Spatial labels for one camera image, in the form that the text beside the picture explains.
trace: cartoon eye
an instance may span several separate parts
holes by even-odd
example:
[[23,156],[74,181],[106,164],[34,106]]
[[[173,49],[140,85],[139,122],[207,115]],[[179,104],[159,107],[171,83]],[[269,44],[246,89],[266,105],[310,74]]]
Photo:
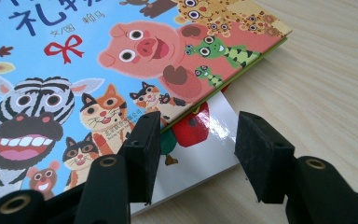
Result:
[[212,44],[214,42],[214,37],[211,35],[208,35],[207,37],[204,38],[204,41],[207,44]]
[[256,25],[250,25],[249,30],[255,31],[255,30],[257,30],[257,26]]
[[194,7],[194,6],[197,5],[197,2],[194,1],[194,0],[185,0],[185,5],[186,5],[187,7]]
[[189,11],[188,17],[191,18],[192,20],[196,20],[200,17],[200,13],[198,11]]
[[51,177],[52,175],[53,175],[53,172],[52,172],[52,171],[47,171],[47,172],[46,172],[46,176],[47,176],[47,177]]
[[83,153],[85,153],[85,152],[91,152],[93,148],[94,148],[93,145],[86,145],[85,147],[83,147],[83,148],[81,149],[81,151],[82,151]]
[[131,40],[139,40],[139,39],[142,39],[143,36],[144,36],[144,32],[142,32],[140,30],[133,30],[130,32]]
[[90,115],[93,114],[94,112],[95,112],[95,109],[93,107],[90,107],[87,109],[87,113]]
[[61,101],[61,96],[60,95],[50,95],[48,97],[48,99],[46,100],[46,103],[50,106],[55,106],[57,105],[59,102]]
[[77,150],[70,150],[66,153],[67,157],[75,157],[77,156]]
[[40,180],[42,178],[42,175],[41,174],[37,174],[34,176],[34,179],[35,180]]
[[135,55],[136,55],[135,51],[131,49],[124,49],[123,51],[120,52],[119,58],[124,63],[129,63],[135,58]]
[[200,49],[200,54],[203,57],[208,57],[211,54],[211,51],[208,48],[201,48]]
[[17,100],[17,105],[28,105],[31,102],[31,97],[24,95]]
[[114,105],[116,102],[117,102],[116,98],[110,98],[104,102],[104,105]]

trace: table surface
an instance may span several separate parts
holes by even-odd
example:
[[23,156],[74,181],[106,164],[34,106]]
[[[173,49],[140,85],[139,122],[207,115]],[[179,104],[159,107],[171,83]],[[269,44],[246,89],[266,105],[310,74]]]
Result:
[[[237,114],[267,120],[296,147],[296,157],[332,163],[358,192],[358,1],[255,1],[294,31],[225,96]],[[287,218],[284,205],[256,201],[236,166],[132,223],[287,223]]]

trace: red bow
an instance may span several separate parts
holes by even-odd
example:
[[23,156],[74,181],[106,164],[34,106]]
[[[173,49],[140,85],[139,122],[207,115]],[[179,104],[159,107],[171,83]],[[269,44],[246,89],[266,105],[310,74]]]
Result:
[[[71,42],[72,39],[75,39],[75,44],[73,45],[69,45],[69,43]],[[79,56],[80,58],[82,57],[82,54],[84,52],[79,51],[77,49],[74,49],[74,47],[79,46],[81,43],[83,42],[83,40],[80,38],[80,36],[78,35],[71,35],[68,37],[68,39],[66,39],[65,41],[65,46],[61,46],[60,44],[56,43],[56,42],[51,42],[49,43],[46,47],[45,47],[45,53],[48,56],[51,55],[56,55],[60,52],[62,52],[62,57],[63,57],[63,63],[70,63],[71,59],[68,57],[67,54],[67,50],[71,50],[75,55]],[[51,47],[57,48],[59,50],[51,50]]]

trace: orange cat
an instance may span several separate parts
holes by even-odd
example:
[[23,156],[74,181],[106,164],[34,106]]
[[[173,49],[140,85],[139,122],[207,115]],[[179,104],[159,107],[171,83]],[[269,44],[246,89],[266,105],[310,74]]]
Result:
[[127,103],[109,84],[105,94],[97,99],[83,93],[80,120],[92,131],[92,139],[102,155],[117,154],[135,126],[127,119]]

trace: picture book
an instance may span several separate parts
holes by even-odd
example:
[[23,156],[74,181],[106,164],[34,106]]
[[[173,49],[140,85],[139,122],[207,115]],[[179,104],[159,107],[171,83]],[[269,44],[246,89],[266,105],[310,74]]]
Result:
[[137,215],[239,164],[234,155],[238,116],[218,92],[161,135],[151,205],[132,203]]
[[0,1],[0,197],[83,183],[143,114],[164,133],[290,31],[251,0]]

